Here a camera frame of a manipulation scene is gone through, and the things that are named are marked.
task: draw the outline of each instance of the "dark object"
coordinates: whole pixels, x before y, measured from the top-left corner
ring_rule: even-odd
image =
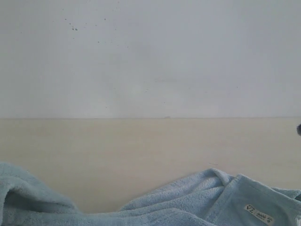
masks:
[[[301,124],[297,127],[297,133],[301,136]]]

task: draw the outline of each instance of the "white wall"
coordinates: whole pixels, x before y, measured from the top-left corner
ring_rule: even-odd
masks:
[[[0,117],[300,116],[300,12],[300,0],[2,0]]]

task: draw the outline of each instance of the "beige wooden surface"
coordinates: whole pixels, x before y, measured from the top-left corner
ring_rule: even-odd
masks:
[[[84,212],[218,168],[301,189],[301,137],[290,119],[0,120],[0,160],[25,167]]]

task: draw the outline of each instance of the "clothing label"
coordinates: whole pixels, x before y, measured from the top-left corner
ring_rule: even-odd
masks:
[[[265,223],[268,226],[272,226],[275,222],[274,218],[258,211],[257,209],[254,208],[254,206],[248,204],[245,206],[245,210],[254,215],[256,218],[261,220],[263,223]]]

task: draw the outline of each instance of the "blue fabric fold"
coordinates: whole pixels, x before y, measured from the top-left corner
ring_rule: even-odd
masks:
[[[300,226],[301,190],[270,188],[208,169],[132,200],[84,214],[24,169],[0,163],[2,226]]]

